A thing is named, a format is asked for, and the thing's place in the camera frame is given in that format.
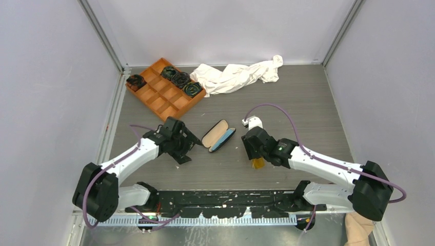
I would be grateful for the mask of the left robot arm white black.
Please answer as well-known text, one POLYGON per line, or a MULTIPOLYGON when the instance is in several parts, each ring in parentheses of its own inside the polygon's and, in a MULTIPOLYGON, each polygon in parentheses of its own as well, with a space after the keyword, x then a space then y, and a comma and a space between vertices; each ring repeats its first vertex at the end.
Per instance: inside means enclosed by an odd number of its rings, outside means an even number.
POLYGON ((178 164, 191 161, 187 153, 201 141, 183 121, 168 117, 157 129, 139 135, 137 143, 121 155, 100 165, 84 166, 72 203, 82 209, 85 224, 94 228, 108 220, 117 210, 140 207, 145 212, 157 208, 157 190, 144 182, 129 187, 121 184, 144 164, 168 154, 178 164))

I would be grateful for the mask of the blue cleaning cloth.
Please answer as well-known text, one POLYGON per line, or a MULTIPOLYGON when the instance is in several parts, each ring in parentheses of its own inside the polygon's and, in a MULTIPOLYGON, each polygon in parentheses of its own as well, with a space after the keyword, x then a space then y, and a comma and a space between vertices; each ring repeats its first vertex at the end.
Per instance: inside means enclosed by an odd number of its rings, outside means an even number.
POLYGON ((227 141, 228 139, 230 139, 232 137, 232 135, 235 133, 235 128, 229 128, 225 131, 225 133, 223 133, 219 139, 214 143, 213 146, 210 147, 209 151, 210 152, 215 152, 217 151, 220 147, 222 147, 227 141))

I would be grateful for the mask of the black glasses case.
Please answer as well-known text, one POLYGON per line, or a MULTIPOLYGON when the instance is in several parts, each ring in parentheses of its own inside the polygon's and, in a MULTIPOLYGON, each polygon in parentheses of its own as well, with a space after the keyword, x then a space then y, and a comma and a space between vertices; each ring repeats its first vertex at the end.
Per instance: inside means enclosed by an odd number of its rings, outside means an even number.
POLYGON ((235 127, 230 127, 226 120, 221 119, 202 137, 201 142, 203 146, 208 149, 209 153, 213 153, 209 151, 210 147, 213 146, 219 137, 229 128, 235 127))

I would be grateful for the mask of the orange sunglasses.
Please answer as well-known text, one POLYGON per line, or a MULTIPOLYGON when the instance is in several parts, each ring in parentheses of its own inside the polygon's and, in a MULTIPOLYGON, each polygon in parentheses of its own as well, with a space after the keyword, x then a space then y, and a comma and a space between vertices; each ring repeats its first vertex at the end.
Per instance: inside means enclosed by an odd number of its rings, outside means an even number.
POLYGON ((262 157, 252 159, 251 164, 252 164, 252 167, 254 169, 261 169, 265 166, 265 162, 264 162, 264 159, 262 157))

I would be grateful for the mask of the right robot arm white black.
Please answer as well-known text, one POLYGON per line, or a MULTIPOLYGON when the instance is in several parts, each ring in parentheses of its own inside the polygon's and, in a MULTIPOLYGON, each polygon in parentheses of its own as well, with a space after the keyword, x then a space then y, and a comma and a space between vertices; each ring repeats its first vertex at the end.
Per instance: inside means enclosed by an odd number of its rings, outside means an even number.
POLYGON ((297 209, 330 204, 351 208, 372 221, 383 219, 393 186, 377 163, 340 161, 287 138, 276 140, 260 127, 250 129, 241 140, 250 160, 263 158, 274 166, 311 173, 330 182, 302 181, 293 196, 297 209))

